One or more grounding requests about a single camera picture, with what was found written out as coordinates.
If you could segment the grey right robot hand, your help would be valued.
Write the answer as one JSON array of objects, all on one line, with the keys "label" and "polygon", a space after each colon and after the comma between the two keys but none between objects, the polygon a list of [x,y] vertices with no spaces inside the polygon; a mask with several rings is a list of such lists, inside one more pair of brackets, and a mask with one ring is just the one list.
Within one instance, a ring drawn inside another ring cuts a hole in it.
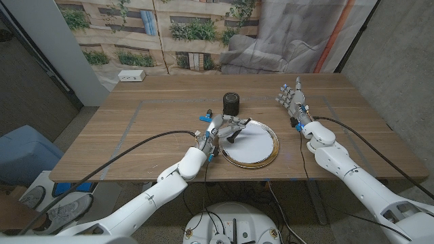
[{"label": "grey right robot hand", "polygon": [[297,122],[304,127],[312,122],[313,118],[308,113],[309,106],[305,102],[301,87],[301,78],[297,77],[295,88],[291,88],[285,84],[280,88],[281,93],[278,94],[275,100],[288,111],[291,118],[297,120]]}]

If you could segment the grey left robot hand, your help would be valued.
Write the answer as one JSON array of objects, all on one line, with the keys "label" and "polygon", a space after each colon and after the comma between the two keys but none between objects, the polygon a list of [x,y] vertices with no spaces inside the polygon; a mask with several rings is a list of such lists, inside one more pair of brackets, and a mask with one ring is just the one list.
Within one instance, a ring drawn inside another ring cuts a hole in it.
[{"label": "grey left robot hand", "polygon": [[240,119],[231,115],[216,115],[205,130],[205,134],[197,138],[195,147],[205,153],[206,156],[209,156],[214,152],[214,140],[216,138],[239,134],[251,120],[251,118]]}]

